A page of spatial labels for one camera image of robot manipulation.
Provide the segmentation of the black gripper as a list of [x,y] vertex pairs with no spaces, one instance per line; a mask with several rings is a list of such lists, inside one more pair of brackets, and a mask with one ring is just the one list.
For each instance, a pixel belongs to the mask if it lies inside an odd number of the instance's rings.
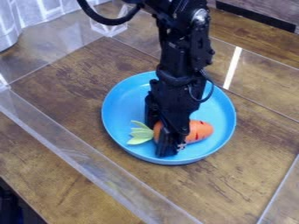
[[209,79],[203,71],[173,77],[157,69],[155,74],[156,79],[149,80],[144,98],[144,124],[152,128],[157,121],[164,122],[155,149],[155,155],[164,158],[176,155],[187,145],[189,116],[208,99],[203,97],[203,91]]

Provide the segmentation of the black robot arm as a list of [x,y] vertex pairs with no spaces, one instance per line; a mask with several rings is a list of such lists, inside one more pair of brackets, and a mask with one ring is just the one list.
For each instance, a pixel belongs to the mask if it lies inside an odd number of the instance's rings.
[[144,98],[144,124],[163,125],[155,155],[175,155],[191,133],[189,116],[211,98],[204,67],[212,62],[211,15],[207,0],[123,0],[137,4],[156,19],[160,62]]

